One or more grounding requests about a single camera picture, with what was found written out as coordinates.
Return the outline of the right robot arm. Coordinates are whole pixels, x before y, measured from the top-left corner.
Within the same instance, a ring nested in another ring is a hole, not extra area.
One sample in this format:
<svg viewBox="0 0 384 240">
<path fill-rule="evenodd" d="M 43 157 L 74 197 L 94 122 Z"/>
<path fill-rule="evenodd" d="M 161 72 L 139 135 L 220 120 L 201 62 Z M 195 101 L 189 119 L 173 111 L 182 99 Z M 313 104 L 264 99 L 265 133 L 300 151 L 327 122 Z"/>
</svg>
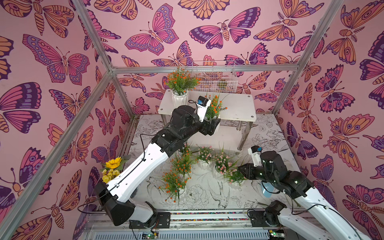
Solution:
<svg viewBox="0 0 384 240">
<path fill-rule="evenodd" d="M 328 203 L 305 175 L 289 171 L 277 152 L 263 152 L 261 147 L 253 146 L 248 153 L 252 163 L 238 168 L 247 180 L 271 184 L 277 194 L 285 194 L 304 208 L 296 213 L 293 207 L 275 200 L 262 214 L 248 212 L 253 225 L 287 227 L 307 240 L 370 239 Z"/>
</svg>

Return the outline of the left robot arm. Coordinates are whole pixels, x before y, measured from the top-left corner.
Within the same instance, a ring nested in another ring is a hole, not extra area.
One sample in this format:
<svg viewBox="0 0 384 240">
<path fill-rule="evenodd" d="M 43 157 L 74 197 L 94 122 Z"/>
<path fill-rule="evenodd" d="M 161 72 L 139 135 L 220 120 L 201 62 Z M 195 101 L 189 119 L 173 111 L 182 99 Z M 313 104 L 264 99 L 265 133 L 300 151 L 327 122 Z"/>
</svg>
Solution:
<svg viewBox="0 0 384 240">
<path fill-rule="evenodd" d="M 171 120 L 151 139 L 143 153 L 121 174 L 108 183 L 99 181 L 95 187 L 97 200 L 115 226 L 137 221 L 152 227 L 157 221 L 156 209 L 139 203 L 131 196 L 140 183 L 165 160 L 180 150 L 196 133 L 212 136 L 220 119 L 204 119 L 206 107 L 180 106 L 173 110 Z"/>
</svg>

